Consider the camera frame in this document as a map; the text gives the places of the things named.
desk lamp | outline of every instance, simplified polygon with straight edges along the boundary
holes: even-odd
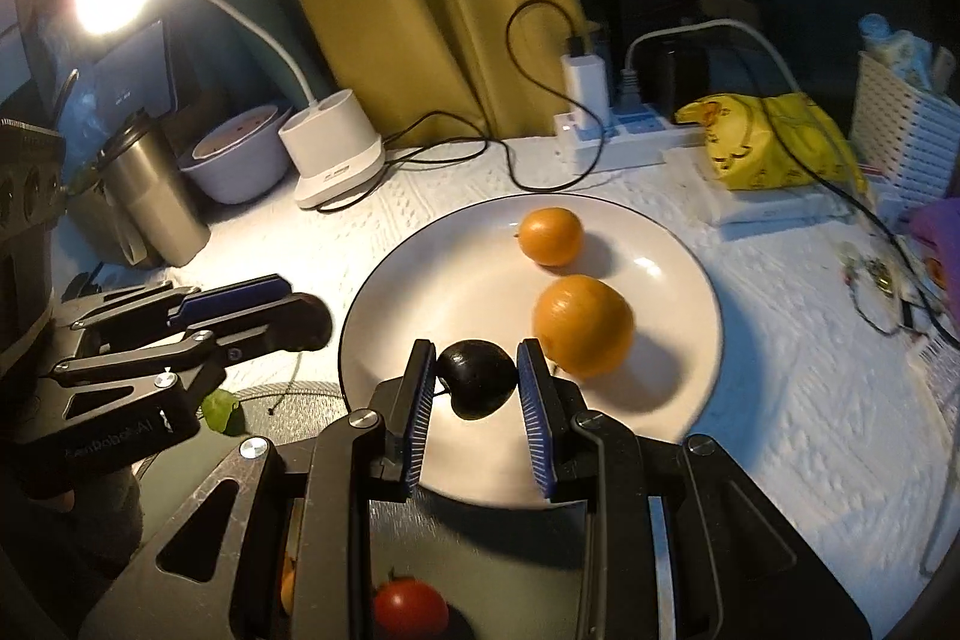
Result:
[[[76,0],[77,16],[89,33],[109,33],[131,23],[146,1]],[[355,97],[345,97],[347,92],[342,91],[318,101],[304,72],[280,42],[227,1],[206,1],[266,42],[294,73],[304,92],[306,109],[291,116],[280,130],[280,138],[301,172],[294,192],[296,204],[303,209],[315,207],[376,175],[383,165],[383,143]]]

green leaf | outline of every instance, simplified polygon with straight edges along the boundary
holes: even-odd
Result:
[[[200,412],[208,427],[222,434],[227,429],[230,415],[239,407],[240,400],[236,396],[224,389],[216,389],[200,403]]]

table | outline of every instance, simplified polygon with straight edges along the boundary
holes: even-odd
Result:
[[[568,176],[554,140],[512,144],[529,185]],[[301,212],[295,183],[291,176],[261,201],[216,215],[208,246],[167,275],[214,287],[277,272],[323,298],[334,338],[304,354],[298,380],[331,389],[344,316],[376,263],[431,220],[517,191],[497,150],[455,167],[396,170],[370,199],[337,215]],[[721,304],[725,353],[693,431],[716,437],[747,470],[882,637],[925,584],[920,552],[944,485],[947,443],[901,340],[858,319],[841,282],[835,245],[853,242],[869,253],[867,235],[832,221],[725,241],[686,216],[663,166],[599,173],[575,191],[658,220],[703,263]],[[239,365],[224,387],[285,381],[293,363],[275,354]],[[957,528],[960,515],[952,514],[944,536]]]

white plastic basket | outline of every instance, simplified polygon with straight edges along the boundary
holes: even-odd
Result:
[[[860,54],[851,140],[907,207],[942,199],[960,149],[960,107]]]

yellow plastic bag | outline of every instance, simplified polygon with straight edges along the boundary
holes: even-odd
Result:
[[[809,97],[791,92],[763,101],[779,135],[800,161],[827,180],[848,182],[853,172],[857,189],[865,189],[866,182],[847,140],[833,119]],[[717,179],[731,191],[791,188],[812,182],[776,140],[759,98],[708,95],[677,110],[676,119],[681,124],[698,122],[704,126],[707,154]],[[834,145],[842,159],[837,158]]]

